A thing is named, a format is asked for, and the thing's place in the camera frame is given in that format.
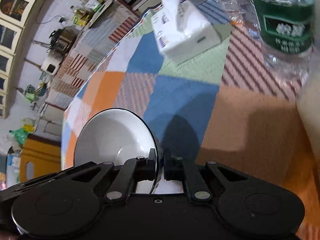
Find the white ribbed bowl far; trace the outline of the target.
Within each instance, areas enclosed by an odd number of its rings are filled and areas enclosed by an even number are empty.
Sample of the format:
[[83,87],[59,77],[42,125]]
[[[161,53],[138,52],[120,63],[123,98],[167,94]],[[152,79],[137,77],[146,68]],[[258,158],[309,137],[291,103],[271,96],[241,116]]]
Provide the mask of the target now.
[[74,166],[89,161],[96,164],[111,161],[119,166],[137,156],[147,158],[151,149],[156,152],[156,175],[152,180],[139,182],[137,193],[154,193],[159,185],[162,149],[140,116],[128,109],[110,108],[93,116],[81,130],[74,151]]

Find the patchwork tablecloth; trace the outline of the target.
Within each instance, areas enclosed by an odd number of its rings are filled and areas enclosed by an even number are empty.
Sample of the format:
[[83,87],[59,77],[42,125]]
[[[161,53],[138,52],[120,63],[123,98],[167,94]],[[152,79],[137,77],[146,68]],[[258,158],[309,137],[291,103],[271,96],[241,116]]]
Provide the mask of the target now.
[[171,152],[199,164],[215,159],[296,193],[306,208],[299,237],[319,239],[319,177],[296,108],[302,81],[276,78],[260,44],[228,24],[214,1],[199,9],[222,43],[183,64],[159,54],[153,10],[109,51],[65,111],[62,168],[74,165],[76,140],[92,116],[129,109]]

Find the wooden chair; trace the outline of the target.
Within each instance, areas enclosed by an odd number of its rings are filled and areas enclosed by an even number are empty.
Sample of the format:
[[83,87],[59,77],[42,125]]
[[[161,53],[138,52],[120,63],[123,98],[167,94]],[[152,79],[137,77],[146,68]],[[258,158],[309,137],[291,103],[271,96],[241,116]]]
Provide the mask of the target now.
[[30,134],[21,151],[20,182],[61,171],[61,143]]

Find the white rice cooker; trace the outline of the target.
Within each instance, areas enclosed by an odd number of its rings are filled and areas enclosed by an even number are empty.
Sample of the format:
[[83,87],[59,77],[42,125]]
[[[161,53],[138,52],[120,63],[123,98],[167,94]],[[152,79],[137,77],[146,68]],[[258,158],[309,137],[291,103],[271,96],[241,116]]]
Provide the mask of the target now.
[[54,76],[59,70],[61,63],[61,56],[48,55],[41,66],[41,70],[49,75]]

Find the white tissue pack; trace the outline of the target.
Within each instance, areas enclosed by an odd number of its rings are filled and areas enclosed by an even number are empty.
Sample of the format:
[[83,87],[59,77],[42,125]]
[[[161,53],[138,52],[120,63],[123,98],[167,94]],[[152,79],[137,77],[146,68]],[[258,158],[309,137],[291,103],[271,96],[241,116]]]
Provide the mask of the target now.
[[189,0],[162,0],[151,18],[159,53],[180,64],[221,43],[207,18]]

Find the bag of rice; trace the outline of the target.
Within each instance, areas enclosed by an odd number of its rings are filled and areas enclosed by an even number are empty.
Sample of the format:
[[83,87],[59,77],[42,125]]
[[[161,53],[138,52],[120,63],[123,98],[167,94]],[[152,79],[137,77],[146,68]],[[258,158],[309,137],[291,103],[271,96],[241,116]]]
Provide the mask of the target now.
[[296,106],[309,137],[311,148],[319,170],[320,145],[320,84],[319,72],[313,73],[301,88]]

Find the black pressure cooker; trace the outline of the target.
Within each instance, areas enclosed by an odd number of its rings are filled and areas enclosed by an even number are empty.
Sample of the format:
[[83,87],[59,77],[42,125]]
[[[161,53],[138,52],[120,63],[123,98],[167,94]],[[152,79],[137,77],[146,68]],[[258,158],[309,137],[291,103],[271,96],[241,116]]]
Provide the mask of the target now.
[[56,29],[50,36],[50,49],[60,54],[67,54],[74,45],[80,31],[74,26]]

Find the striped counter cloth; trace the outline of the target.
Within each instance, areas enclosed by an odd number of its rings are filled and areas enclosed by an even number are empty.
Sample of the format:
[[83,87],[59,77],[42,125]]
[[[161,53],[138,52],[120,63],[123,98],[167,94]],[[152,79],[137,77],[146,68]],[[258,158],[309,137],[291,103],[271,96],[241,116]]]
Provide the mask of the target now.
[[79,33],[50,82],[46,103],[65,110],[98,64],[138,20],[123,0],[112,0],[92,26]]

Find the cutting board on counter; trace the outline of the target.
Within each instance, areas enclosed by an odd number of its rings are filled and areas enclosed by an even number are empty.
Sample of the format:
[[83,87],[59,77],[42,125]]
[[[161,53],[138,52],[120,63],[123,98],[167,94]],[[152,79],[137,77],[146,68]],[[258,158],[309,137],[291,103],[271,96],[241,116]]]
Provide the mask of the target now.
[[101,7],[98,9],[98,11],[93,15],[89,23],[87,24],[87,27],[90,28],[97,20],[98,18],[113,4],[113,0],[107,0]]

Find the red label water bottle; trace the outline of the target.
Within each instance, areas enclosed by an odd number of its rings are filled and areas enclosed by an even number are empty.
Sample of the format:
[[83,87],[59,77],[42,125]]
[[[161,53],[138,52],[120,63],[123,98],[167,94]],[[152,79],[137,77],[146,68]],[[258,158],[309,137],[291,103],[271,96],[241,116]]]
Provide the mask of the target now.
[[258,30],[258,20],[250,0],[216,0],[234,24],[244,24],[254,31]]

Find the green label water bottle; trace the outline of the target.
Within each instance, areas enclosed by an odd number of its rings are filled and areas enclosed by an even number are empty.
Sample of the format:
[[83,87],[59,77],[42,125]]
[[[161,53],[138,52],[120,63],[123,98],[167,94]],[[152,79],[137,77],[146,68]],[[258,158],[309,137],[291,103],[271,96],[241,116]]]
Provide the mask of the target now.
[[313,47],[315,0],[250,0],[259,22],[267,67],[282,79],[309,71]]

